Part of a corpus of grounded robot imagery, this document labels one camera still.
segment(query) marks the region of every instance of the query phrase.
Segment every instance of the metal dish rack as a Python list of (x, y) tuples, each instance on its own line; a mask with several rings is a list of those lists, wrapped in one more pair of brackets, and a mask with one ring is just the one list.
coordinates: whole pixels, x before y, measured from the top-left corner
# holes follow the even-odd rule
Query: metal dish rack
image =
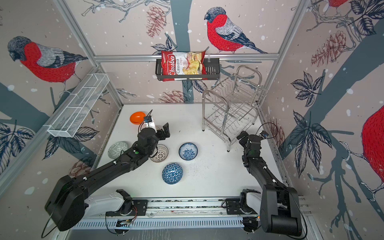
[[(255, 72), (259, 77), (258, 84), (239, 76), (241, 68), (247, 68)], [(210, 89), (203, 92), (203, 123), (227, 144), (227, 152), (236, 141), (241, 131), (247, 130), (255, 123), (258, 117), (257, 108), (266, 96), (268, 90), (261, 86), (262, 75), (256, 69), (241, 65), (236, 73), (219, 81)], [(212, 103), (213, 112), (206, 116), (205, 104)]]

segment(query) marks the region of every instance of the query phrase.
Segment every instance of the white tabletop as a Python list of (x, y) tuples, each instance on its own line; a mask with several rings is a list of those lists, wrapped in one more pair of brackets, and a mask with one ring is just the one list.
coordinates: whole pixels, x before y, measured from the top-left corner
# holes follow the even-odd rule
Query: white tabletop
[[(243, 166), (243, 148), (239, 143), (232, 145), (227, 152), (226, 144), (208, 128), (203, 132), (201, 104), (146, 104), (125, 105), (107, 143), (98, 167), (112, 161), (108, 157), (109, 147), (118, 141), (125, 141), (128, 146), (137, 141), (137, 128), (129, 121), (132, 113), (151, 109), (157, 126), (169, 123), (170, 138), (159, 141), (169, 150), (168, 157), (160, 163), (146, 161), (132, 172), (112, 180), (93, 196), (110, 194), (116, 189), (124, 189), (132, 197), (234, 197), (245, 189), (261, 190), (256, 179)], [(247, 132), (254, 134), (261, 125), (257, 119)], [(192, 142), (198, 147), (198, 155), (191, 161), (179, 156), (179, 147), (185, 142)], [(267, 141), (262, 141), (261, 156), (271, 172), (281, 181), (278, 168)], [(169, 185), (161, 176), (163, 168), (172, 162), (183, 168), (180, 182)]]

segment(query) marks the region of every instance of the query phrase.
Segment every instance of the gray floor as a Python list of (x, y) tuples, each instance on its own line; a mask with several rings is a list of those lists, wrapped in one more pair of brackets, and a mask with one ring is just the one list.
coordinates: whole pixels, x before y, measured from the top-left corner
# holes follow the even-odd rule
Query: gray floor
[(67, 240), (287, 240), (285, 235), (265, 233), (261, 228), (255, 234), (242, 228), (184, 228), (161, 230), (130, 230), (124, 236), (115, 236), (105, 230), (72, 230)]

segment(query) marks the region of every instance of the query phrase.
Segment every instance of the gray patterned bowl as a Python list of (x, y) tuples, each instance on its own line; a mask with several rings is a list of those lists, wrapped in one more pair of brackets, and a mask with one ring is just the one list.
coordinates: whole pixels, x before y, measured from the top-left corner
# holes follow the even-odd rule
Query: gray patterned bowl
[(197, 156), (197, 147), (191, 142), (186, 142), (179, 148), (179, 156), (184, 160), (192, 160)]

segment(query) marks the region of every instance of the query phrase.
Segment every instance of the blue and white floral bowl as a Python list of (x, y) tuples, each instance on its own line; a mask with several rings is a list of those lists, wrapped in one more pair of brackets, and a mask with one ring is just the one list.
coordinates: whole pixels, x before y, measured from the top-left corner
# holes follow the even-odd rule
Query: blue and white floral bowl
[(179, 156), (184, 160), (192, 160), (197, 155), (197, 147), (191, 142), (184, 143), (179, 148)]
[(183, 169), (177, 163), (170, 163), (163, 169), (163, 180), (168, 184), (178, 183), (183, 176)]

